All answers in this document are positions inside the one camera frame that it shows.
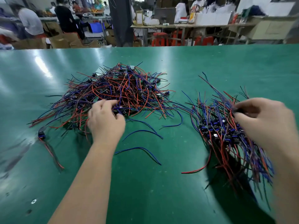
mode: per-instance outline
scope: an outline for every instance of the workbench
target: workbench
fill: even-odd
[[[176,91],[170,99],[183,104],[190,101],[181,90],[192,99],[197,99],[197,91],[206,98],[215,94],[198,77],[203,71],[219,91],[234,95],[239,86],[246,86],[250,97],[282,101],[298,117],[298,55],[299,45],[0,51],[0,223],[46,224],[88,153],[90,144],[84,136],[68,131],[61,137],[65,129],[47,128],[47,141],[65,167],[59,173],[46,148],[37,141],[43,124],[26,125],[60,99],[45,96],[63,95],[68,90],[65,84],[71,74],[83,79],[76,72],[91,75],[98,66],[143,61],[139,67],[147,72],[168,73],[164,76],[168,82],[162,82],[161,87],[170,83],[167,89]],[[179,116],[159,120],[160,115],[154,113],[147,119],[141,115],[133,118],[157,131],[161,125],[181,121]],[[162,166],[141,150],[114,156],[107,223],[274,224],[269,184],[255,191],[257,205],[246,194],[236,195],[229,184],[223,186],[226,181],[220,181],[222,175],[205,189],[217,171],[212,163],[199,173],[181,174],[201,168],[208,157],[190,117],[183,117],[180,126],[159,131],[163,140],[137,132],[122,142],[129,133],[146,128],[141,123],[126,124],[116,151],[144,147]]]
[[[236,37],[234,38],[234,44],[235,44],[240,35],[240,31],[242,28],[247,28],[250,30],[250,28],[253,28],[255,25],[256,25],[256,23],[234,23],[234,24],[226,24],[226,25],[195,25],[195,24],[190,24],[190,23],[178,23],[178,24],[170,24],[170,25],[158,24],[158,25],[141,25],[141,26],[132,24],[131,27],[135,28],[135,29],[143,29],[144,30],[144,42],[143,42],[144,46],[147,46],[148,29],[166,29],[166,28],[174,28],[174,29],[178,29],[178,30],[181,29],[182,30],[181,39],[178,39],[178,30],[176,30],[176,38],[171,38],[176,41],[175,42],[175,46],[176,46],[177,40],[181,40],[181,44],[183,44],[183,41],[185,39],[186,28],[202,29],[201,30],[201,34],[202,34],[201,40],[203,41],[203,39],[206,37],[206,29],[208,27],[220,27],[222,29],[227,29],[229,27],[233,27],[233,28],[236,28],[236,30],[237,30]],[[193,42],[195,40],[194,35],[195,35],[195,33],[193,33],[191,46],[193,46]]]

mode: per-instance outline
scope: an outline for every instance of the green workbench surface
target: green workbench surface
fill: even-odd
[[[59,99],[45,95],[65,93],[71,74],[82,78],[77,71],[91,75],[101,65],[143,61],[140,67],[147,72],[167,72],[167,88],[176,91],[171,99],[184,103],[188,99],[181,90],[193,99],[197,91],[206,91],[206,97],[214,94],[198,77],[203,71],[219,91],[234,95],[240,86],[246,86],[250,97],[282,101],[298,114],[298,56],[299,45],[0,51],[0,223],[47,223],[88,153],[90,145],[85,137],[73,131],[61,137],[63,130],[48,128],[47,140],[65,167],[59,173],[50,154],[36,140],[43,124],[26,125]],[[139,114],[134,118],[144,117]],[[159,117],[153,113],[145,121],[155,130],[180,122],[179,116]],[[123,138],[139,129],[147,127],[127,123]],[[260,190],[252,185],[255,203],[246,193],[236,195],[229,184],[223,186],[217,180],[204,190],[214,168],[181,174],[199,169],[208,156],[188,116],[184,115],[182,125],[163,128],[159,134],[163,140],[138,132],[119,142],[117,151],[145,147],[162,166],[141,150],[114,156],[107,223],[273,223],[269,184]]]

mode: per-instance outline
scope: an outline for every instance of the black shirt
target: black shirt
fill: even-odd
[[[67,7],[58,5],[55,8],[55,13],[63,32],[77,32],[77,26],[73,18],[72,12]]]

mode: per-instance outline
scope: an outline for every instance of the hand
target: hand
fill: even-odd
[[[294,114],[282,102],[252,98],[237,103],[236,108],[245,114],[236,112],[235,120],[260,147],[270,151],[298,144]]]
[[[111,111],[116,100],[101,100],[92,105],[88,112],[87,125],[92,133],[94,143],[109,143],[117,146],[125,131],[126,121],[123,115],[117,114],[116,117]]]

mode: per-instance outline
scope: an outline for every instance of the blue bin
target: blue bin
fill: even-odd
[[[99,22],[90,23],[90,26],[92,28],[92,33],[101,33],[101,32],[103,32],[101,23],[99,23]]]

